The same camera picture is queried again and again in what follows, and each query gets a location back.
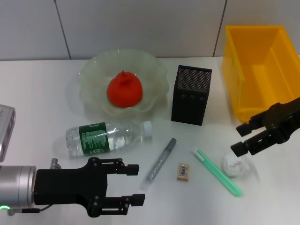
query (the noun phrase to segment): green indicator light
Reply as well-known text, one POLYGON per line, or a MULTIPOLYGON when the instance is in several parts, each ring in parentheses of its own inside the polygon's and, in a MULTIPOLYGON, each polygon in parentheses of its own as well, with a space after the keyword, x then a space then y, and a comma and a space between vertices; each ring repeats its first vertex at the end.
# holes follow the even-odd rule
POLYGON ((0 206, 0 210, 9 210, 10 207, 6 206, 6 205, 2 205, 0 206))

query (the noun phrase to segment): yellow storage box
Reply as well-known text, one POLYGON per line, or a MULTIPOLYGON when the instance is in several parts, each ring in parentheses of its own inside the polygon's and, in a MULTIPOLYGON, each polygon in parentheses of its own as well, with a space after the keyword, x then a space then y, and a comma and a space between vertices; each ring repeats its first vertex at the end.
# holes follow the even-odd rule
POLYGON ((300 59, 283 26, 227 26, 226 34, 222 70, 237 119, 300 97, 300 59))

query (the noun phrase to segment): water bottle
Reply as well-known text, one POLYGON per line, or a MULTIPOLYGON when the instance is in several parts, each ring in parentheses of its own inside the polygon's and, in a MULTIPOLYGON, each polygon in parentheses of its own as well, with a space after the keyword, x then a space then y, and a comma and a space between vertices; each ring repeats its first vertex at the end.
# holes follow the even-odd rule
POLYGON ((121 149, 141 137, 152 136, 151 121, 110 121, 74 127, 66 131, 71 158, 121 149))

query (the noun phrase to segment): white table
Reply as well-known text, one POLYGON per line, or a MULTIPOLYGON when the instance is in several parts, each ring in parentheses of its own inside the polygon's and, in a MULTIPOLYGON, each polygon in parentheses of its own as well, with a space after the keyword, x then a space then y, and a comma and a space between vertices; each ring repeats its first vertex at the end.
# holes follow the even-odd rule
MULTIPOLYGON (((282 145, 248 156, 260 180, 234 179, 243 190, 234 197, 190 153, 198 146, 217 165, 230 146, 243 140, 236 132, 239 124, 231 116, 222 78, 222 58, 162 59, 168 68, 170 91, 148 115, 154 127, 152 141, 128 151, 99 155, 123 158, 125 164, 139 164, 138 176, 109 175, 107 196, 144 193, 139 189, 149 166, 174 137, 177 144, 145 192, 142 207, 130 207, 127 216, 88 217, 80 205, 55 205, 40 214, 0 212, 1 225, 282 225, 299 224, 300 151, 299 132, 282 145), (173 86, 178 65, 212 69, 210 96, 202 126, 171 122, 173 86), (191 166, 190 181, 176 180, 178 163, 191 166)), ((16 108, 16 124, 3 165, 36 165, 45 169, 51 158, 63 168, 79 168, 86 157, 67 157, 64 135, 74 126, 105 121, 80 109, 68 90, 86 60, 0 62, 0 103, 16 108)))

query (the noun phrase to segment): glass bowl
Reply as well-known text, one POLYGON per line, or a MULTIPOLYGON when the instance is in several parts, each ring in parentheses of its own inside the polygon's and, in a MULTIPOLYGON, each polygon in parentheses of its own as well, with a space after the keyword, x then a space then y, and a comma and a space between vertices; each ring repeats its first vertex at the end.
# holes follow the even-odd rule
POLYGON ((91 58, 78 75, 81 98, 93 110, 117 115, 124 111, 146 112, 157 97, 169 91, 167 69, 153 55, 137 49, 118 49, 91 58), (109 82, 120 72, 130 71, 142 84, 141 101, 127 108, 113 105, 107 98, 109 82))

